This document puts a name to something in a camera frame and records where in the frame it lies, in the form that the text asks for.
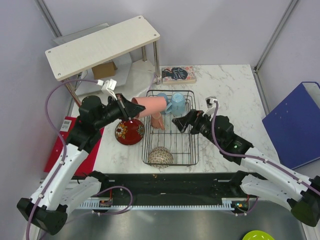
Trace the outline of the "pink tumbler cup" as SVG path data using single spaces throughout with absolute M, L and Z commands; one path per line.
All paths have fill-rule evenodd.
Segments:
M 135 117 L 137 119 L 163 112 L 167 107 L 167 101 L 163 96 L 133 97 L 131 101 L 145 107 L 145 110 Z

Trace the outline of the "red floral plate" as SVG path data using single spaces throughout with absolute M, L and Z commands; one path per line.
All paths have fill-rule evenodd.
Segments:
M 123 145 L 135 145 L 143 139 L 145 135 L 145 126 L 136 118 L 121 121 L 116 126 L 114 135 L 116 140 Z

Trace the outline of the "pink mug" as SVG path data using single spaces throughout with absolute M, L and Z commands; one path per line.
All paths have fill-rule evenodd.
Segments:
M 152 114 L 150 122 L 151 122 L 151 126 L 154 129 L 161 129 L 163 131 L 165 130 L 163 117 L 162 117 L 162 114 L 160 112 Z

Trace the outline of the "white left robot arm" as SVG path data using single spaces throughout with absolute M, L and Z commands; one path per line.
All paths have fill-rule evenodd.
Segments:
M 21 198 L 17 208 L 28 221 L 50 235 L 57 234 L 68 215 L 88 198 L 106 196 L 110 185 L 106 175 L 97 171 L 73 189 L 66 191 L 74 173 L 100 141 L 101 129 L 116 120 L 130 120 L 145 110 L 145 106 L 127 100 L 121 93 L 104 105 L 98 96 L 82 100 L 75 125 L 62 141 L 60 157 L 40 187 L 30 198 Z

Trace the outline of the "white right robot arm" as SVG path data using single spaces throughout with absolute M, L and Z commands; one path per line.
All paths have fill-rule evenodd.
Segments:
M 210 117 L 202 110 L 192 109 L 185 116 L 172 120 L 183 133 L 191 127 L 190 134 L 201 134 L 218 149 L 228 161 L 261 175 L 259 180 L 249 173 L 239 173 L 229 184 L 235 197 L 244 193 L 254 195 L 283 206 L 300 222 L 315 227 L 320 220 L 320 177 L 300 174 L 268 159 L 252 143 L 235 134 L 227 116 Z

